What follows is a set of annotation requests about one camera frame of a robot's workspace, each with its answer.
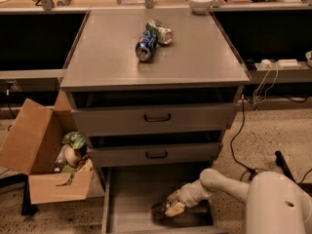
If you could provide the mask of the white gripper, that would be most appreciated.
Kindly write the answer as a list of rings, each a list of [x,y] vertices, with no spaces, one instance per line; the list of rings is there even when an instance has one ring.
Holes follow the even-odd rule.
[[[167,197],[170,202],[165,204],[165,216],[180,215],[184,212],[185,206],[193,208],[201,201],[208,200],[210,196],[211,192],[199,180],[187,183]]]

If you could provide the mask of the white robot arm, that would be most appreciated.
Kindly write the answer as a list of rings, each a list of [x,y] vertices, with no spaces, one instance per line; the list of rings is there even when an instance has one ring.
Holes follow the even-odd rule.
[[[246,234],[312,234],[312,197],[285,175],[262,172],[249,183],[205,169],[164,203],[173,217],[223,192],[246,205]]]

